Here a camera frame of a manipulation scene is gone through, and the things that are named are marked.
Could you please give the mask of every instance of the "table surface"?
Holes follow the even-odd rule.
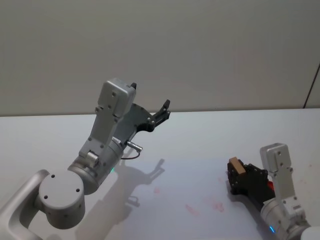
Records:
[[[0,118],[3,204],[40,169],[65,170],[89,136],[94,115]],[[229,194],[228,159],[262,167],[261,147],[289,147],[296,195],[320,226],[320,109],[172,113],[134,142],[141,156],[117,165],[86,196],[86,215],[59,230],[39,212],[30,229],[44,240],[272,239],[259,213]]]

